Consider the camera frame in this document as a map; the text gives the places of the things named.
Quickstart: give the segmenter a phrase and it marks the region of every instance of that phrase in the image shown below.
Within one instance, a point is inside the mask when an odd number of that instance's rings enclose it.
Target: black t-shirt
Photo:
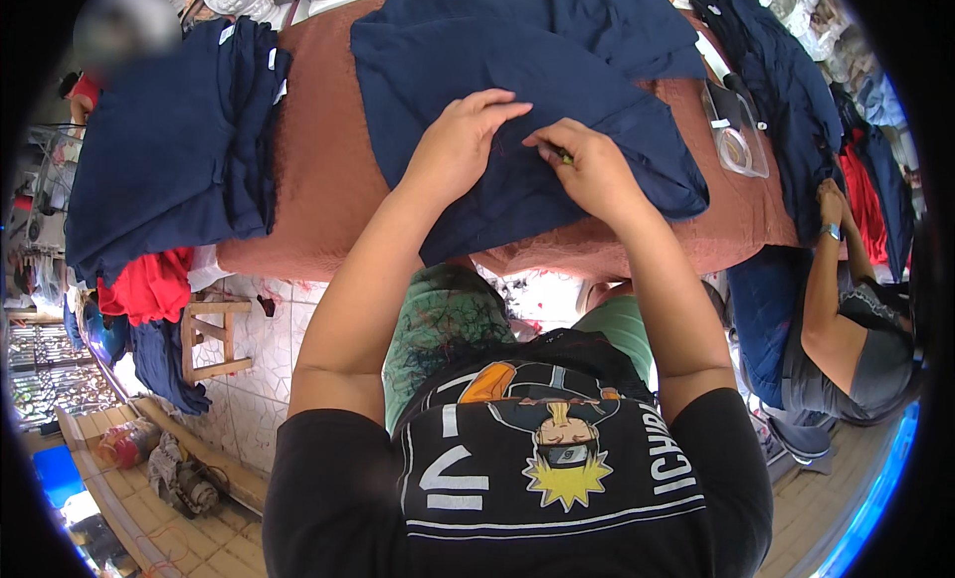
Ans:
[[[732,389],[667,427],[583,373],[485,364],[414,402],[393,437],[342,410],[278,432],[269,575],[752,576],[772,493]]]

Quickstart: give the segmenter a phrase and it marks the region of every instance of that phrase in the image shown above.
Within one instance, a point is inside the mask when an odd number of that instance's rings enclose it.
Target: white tile floor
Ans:
[[[564,274],[533,270],[499,278],[478,270],[504,296],[508,307],[542,332],[573,325],[581,280]],[[719,277],[706,278],[722,288]],[[220,280],[225,293],[252,299],[252,311],[236,317],[236,357],[251,357],[252,367],[231,376],[202,381],[212,400],[201,417],[183,416],[198,437],[230,454],[243,465],[268,475],[275,458],[275,435],[288,411],[292,369],[305,328],[328,284],[285,282],[233,275]],[[257,295],[272,298],[275,313],[266,317]],[[221,324],[221,315],[208,321]],[[210,339],[193,349],[197,366],[222,361],[221,342]]]

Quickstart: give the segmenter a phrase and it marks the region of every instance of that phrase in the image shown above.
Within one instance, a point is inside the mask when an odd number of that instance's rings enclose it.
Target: red fabric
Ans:
[[[96,283],[99,309],[113,316],[127,314],[133,325],[163,318],[179,321],[189,302],[186,275],[192,255],[192,247],[144,254],[126,266],[111,288],[100,278]]]
[[[852,131],[852,143],[839,155],[842,164],[842,173],[845,175],[845,187],[849,193],[849,206],[852,208],[852,217],[859,227],[865,252],[869,255],[872,265],[887,265],[888,252],[885,250],[885,222],[882,220],[882,209],[878,204],[878,195],[872,188],[869,173],[865,170],[862,161],[856,156],[854,147],[861,138],[862,131]]]
[[[88,96],[90,101],[93,102],[93,107],[96,107],[96,102],[99,100],[99,87],[93,83],[88,75],[84,74],[73,86],[73,95]]]

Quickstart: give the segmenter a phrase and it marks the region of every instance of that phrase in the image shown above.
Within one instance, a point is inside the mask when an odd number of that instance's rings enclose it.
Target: plastic bag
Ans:
[[[93,453],[109,465],[132,468],[149,460],[150,452],[160,444],[160,435],[157,426],[137,418],[107,429]]]
[[[192,268],[186,275],[189,279],[189,289],[197,292],[208,288],[216,280],[233,275],[233,272],[224,272],[216,259],[216,245],[196,247],[192,255]]]
[[[32,265],[36,290],[30,294],[30,298],[37,311],[52,316],[62,315],[65,290],[61,276],[65,277],[65,263],[62,259],[54,260],[50,255],[36,255],[32,257]]]

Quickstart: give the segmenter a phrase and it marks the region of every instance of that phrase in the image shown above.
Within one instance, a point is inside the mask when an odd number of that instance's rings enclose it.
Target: red shirt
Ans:
[[[73,95],[86,95],[96,107],[96,101],[99,99],[99,86],[93,83],[87,75],[83,75],[73,86]]]

